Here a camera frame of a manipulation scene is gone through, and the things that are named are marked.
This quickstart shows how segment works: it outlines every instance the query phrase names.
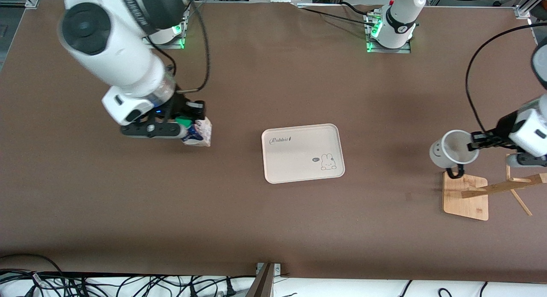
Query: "wooden stand base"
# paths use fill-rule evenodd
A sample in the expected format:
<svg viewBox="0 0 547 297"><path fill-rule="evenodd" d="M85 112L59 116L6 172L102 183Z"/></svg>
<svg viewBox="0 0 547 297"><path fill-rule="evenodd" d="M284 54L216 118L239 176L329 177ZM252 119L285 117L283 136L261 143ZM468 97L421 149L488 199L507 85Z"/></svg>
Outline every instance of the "wooden stand base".
<svg viewBox="0 0 547 297"><path fill-rule="evenodd" d="M462 198L462 192L488 185L485 178L464 174L458 179L451 179L443 174L443 210L446 213L469 217L481 221L488 220L488 196Z"/></svg>

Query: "brown table surface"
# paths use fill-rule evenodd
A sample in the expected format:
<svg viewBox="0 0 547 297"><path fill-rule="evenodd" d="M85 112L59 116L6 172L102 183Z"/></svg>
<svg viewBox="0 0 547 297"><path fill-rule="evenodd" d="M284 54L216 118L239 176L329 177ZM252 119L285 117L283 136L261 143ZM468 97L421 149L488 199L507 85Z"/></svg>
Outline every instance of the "brown table surface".
<svg viewBox="0 0 547 297"><path fill-rule="evenodd" d="M270 260L294 277L546 281L546 189L519 192L533 217L510 193L490 198L489 221L448 215L428 157L446 131L478 130L465 69L525 24L512 9L425 8L412 54L367 53L359 24L284 3L202 11L211 81L191 97L209 106L209 148L123 137L101 104L108 86L57 40L62 0L26 11L0 74L0 254L46 254L67 271L248 274ZM186 44L170 53L192 88L205 65L197 22ZM534 47L523 30L477 59L487 126L544 92ZM340 130L345 175L268 184L262 131L322 123ZM505 153L481 151L467 172L500 182ZM51 269L2 263L16 266Z"/></svg>

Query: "white mug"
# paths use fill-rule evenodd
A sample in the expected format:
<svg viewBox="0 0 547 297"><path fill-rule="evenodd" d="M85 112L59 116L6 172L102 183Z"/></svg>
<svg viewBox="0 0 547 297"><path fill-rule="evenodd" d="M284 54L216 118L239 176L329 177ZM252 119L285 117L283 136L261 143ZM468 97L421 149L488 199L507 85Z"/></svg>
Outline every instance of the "white mug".
<svg viewBox="0 0 547 297"><path fill-rule="evenodd" d="M475 161L479 156L479 150L469 151L468 143L471 143L470 133L457 129L449 131L431 145L429 158L443 169L461 167Z"/></svg>

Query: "tray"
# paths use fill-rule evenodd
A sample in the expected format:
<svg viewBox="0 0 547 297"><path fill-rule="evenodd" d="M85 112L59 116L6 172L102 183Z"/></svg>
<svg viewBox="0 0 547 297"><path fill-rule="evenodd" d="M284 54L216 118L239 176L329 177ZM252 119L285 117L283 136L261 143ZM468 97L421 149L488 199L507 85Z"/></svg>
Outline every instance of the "tray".
<svg viewBox="0 0 547 297"><path fill-rule="evenodd" d="M319 124L262 133L264 177L271 184L340 177L344 158L338 128Z"/></svg>

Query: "metal bracket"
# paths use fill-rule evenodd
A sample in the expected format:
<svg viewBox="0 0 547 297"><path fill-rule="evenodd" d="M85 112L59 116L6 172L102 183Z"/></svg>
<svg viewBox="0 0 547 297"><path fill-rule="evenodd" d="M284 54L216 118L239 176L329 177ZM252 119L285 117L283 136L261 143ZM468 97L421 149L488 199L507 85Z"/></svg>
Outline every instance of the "metal bracket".
<svg viewBox="0 0 547 297"><path fill-rule="evenodd" d="M256 274L258 274L260 272L260 270L262 269L263 266L264 266L264 263L257 263L256 264ZM275 263L273 265L273 276L274 277L281 276L281 264L280 263Z"/></svg>
<svg viewBox="0 0 547 297"><path fill-rule="evenodd" d="M519 8L520 8L520 5L516 5L515 7L513 7L513 11L515 12L516 19L530 18L530 12L521 13L521 10Z"/></svg>
<svg viewBox="0 0 547 297"><path fill-rule="evenodd" d="M515 16L518 19L528 19L530 11L542 0L520 0L520 3L515 6Z"/></svg>
<svg viewBox="0 0 547 297"><path fill-rule="evenodd" d="M256 270L258 270L258 275L245 297L271 297L275 273L281 273L281 264L258 263Z"/></svg>

